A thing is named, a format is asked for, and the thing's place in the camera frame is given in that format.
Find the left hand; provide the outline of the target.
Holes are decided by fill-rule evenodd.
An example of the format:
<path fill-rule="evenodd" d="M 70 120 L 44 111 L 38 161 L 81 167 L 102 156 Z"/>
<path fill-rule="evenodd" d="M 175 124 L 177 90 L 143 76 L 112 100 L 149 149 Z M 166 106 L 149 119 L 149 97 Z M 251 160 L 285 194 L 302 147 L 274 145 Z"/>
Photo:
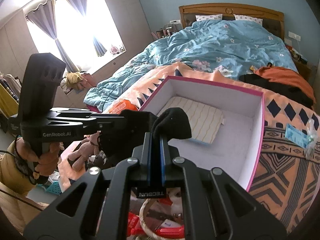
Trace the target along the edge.
<path fill-rule="evenodd" d="M 17 139 L 16 142 L 17 153 L 20 157 L 29 162 L 38 163 L 35 171 L 42 176 L 50 176 L 57 167 L 59 161 L 59 152 L 61 150 L 59 142 L 52 142 L 49 145 L 49 150 L 41 154 L 40 157 L 24 142 L 22 138 Z"/>

